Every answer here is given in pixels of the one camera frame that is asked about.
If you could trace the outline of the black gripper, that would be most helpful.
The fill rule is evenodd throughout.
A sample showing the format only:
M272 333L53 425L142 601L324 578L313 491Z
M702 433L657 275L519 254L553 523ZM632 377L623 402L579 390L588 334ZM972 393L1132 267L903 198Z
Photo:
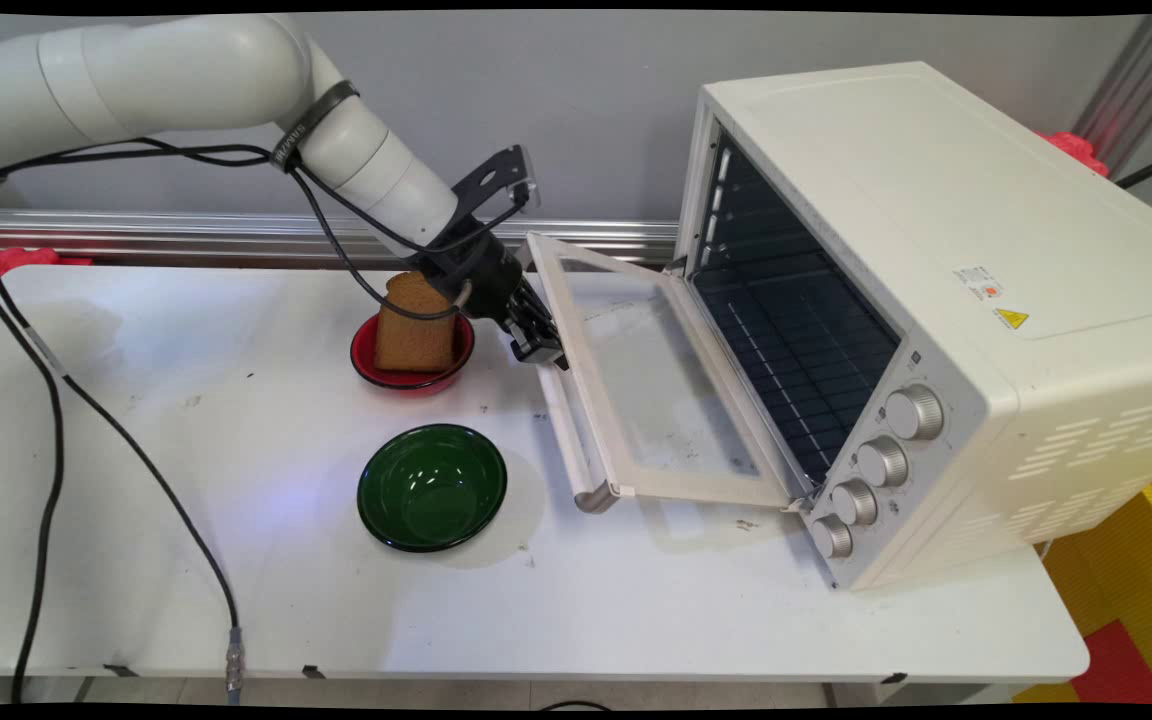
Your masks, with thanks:
M535 287L521 281L521 264L498 238L477 238L447 252L422 251L420 273L462 314L506 323L520 363L568 366L553 314ZM509 310L515 291L516 310Z

